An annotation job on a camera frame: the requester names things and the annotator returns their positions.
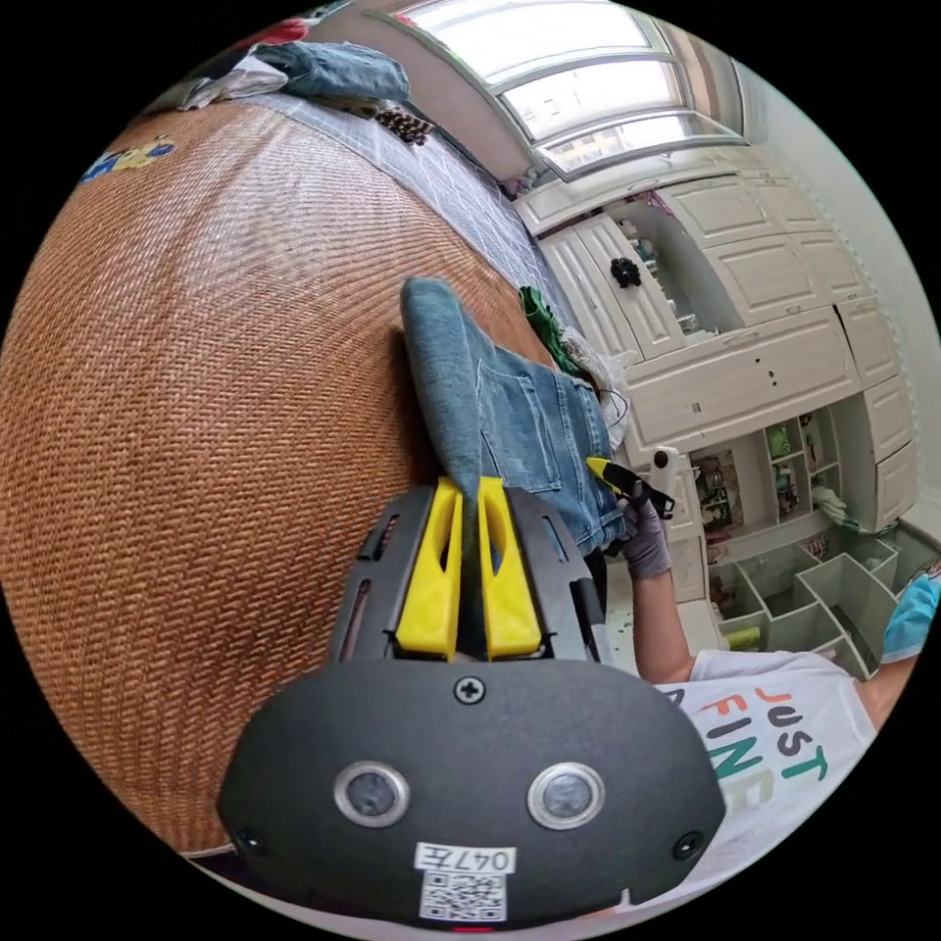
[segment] window frame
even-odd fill
[[[731,130],[730,128],[725,128],[728,130],[728,135],[721,133],[715,137],[699,136],[684,138],[679,141],[658,145],[656,147],[626,151],[624,153],[617,154],[612,158],[602,158],[602,160],[598,162],[581,166],[571,171],[564,171],[549,156],[548,151],[551,147],[557,146],[561,143],[566,143],[570,140],[576,140],[577,138],[589,133],[594,133],[606,128],[624,124],[628,120],[635,120],[644,117],[658,117],[663,115],[673,116],[693,114],[698,115],[700,118],[704,118],[710,124],[716,124],[717,126],[722,127],[722,125],[718,124],[715,119],[706,115],[699,115],[699,113],[693,109],[693,91],[690,78],[681,57],[676,54],[675,49],[670,43],[668,33],[664,29],[660,29],[653,17],[650,17],[647,14],[641,13],[637,10],[628,9],[627,12],[631,15],[639,30],[646,37],[649,43],[649,48],[639,49],[637,47],[631,47],[628,49],[627,47],[622,47],[621,49],[617,49],[608,47],[601,48],[594,53],[583,55],[573,55],[570,57],[566,57],[565,55],[556,55],[552,57],[546,57],[542,60],[534,60],[533,62],[535,64],[528,70],[521,71],[521,67],[514,67],[512,69],[504,70],[504,73],[516,72],[515,74],[508,75],[501,80],[488,81],[478,73],[474,72],[470,65],[465,64],[465,62],[460,59],[456,53],[452,52],[447,45],[438,40],[432,33],[425,31],[417,24],[413,25],[399,19],[400,17],[409,18],[410,16],[413,16],[415,13],[420,11],[422,8],[438,6],[442,2],[446,2],[446,0],[425,0],[425,2],[422,3],[411,4],[409,4],[407,0],[403,0],[403,6],[397,10],[364,10],[362,15],[369,19],[380,20],[388,25],[394,26],[400,31],[410,35],[425,49],[446,60],[452,68],[454,68],[477,90],[479,94],[481,94],[488,101],[491,108],[502,120],[508,131],[514,135],[520,146],[522,146],[523,149],[528,153],[534,166],[541,170],[551,170],[559,177],[559,179],[565,182],[571,182],[590,173],[595,173],[599,170],[606,169],[607,167],[610,167],[614,164],[639,159],[650,156],[651,154],[667,153],[673,150],[687,149],[690,147],[715,146],[717,144],[722,146],[729,146],[738,143],[746,143],[746,141],[739,137],[735,131]],[[532,7],[539,7],[544,3],[551,2],[552,0],[517,0],[517,2],[512,4],[509,2],[502,5],[495,4],[494,8],[488,11],[488,14],[499,12],[501,7],[509,7],[511,5],[519,6],[520,3]],[[560,2],[597,2],[597,0],[560,0]],[[456,18],[456,22],[459,23],[461,20],[470,18],[470,16],[458,17]],[[670,80],[671,83],[675,84],[677,90],[677,104],[665,105],[664,102],[659,102],[650,106],[634,108],[626,106],[623,110],[618,111],[616,114],[607,114],[602,118],[587,118],[584,122],[572,124],[571,126],[544,137],[535,137],[530,133],[527,123],[523,119],[522,115],[517,112],[511,102],[506,98],[506,92],[512,91],[515,88],[519,88],[523,85],[536,81],[539,78],[547,77],[549,75],[570,72],[574,69],[585,68],[592,65],[637,61],[661,62],[670,67]]]

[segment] jeans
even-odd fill
[[[496,346],[442,281],[405,282],[402,323],[428,434],[471,508],[479,479],[497,476],[552,504],[582,556],[624,538],[614,493],[585,464],[611,458],[588,383]]]

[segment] jeans pocket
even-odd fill
[[[528,493],[561,490],[549,421],[532,379],[477,367],[480,433],[506,487]]]

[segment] cartoon sticker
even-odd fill
[[[108,151],[101,155],[85,172],[79,183],[87,183],[98,176],[117,170],[137,170],[169,154],[176,147],[166,134],[157,134],[145,144],[124,150]]]

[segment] screw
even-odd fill
[[[454,696],[459,703],[473,706],[486,695],[487,687],[476,676],[463,676],[454,684]]]
[[[243,849],[253,856],[264,856],[267,851],[265,841],[254,830],[247,827],[242,829],[235,839]]]
[[[703,834],[697,831],[681,836],[673,847],[673,858],[685,863],[691,860],[702,848]]]

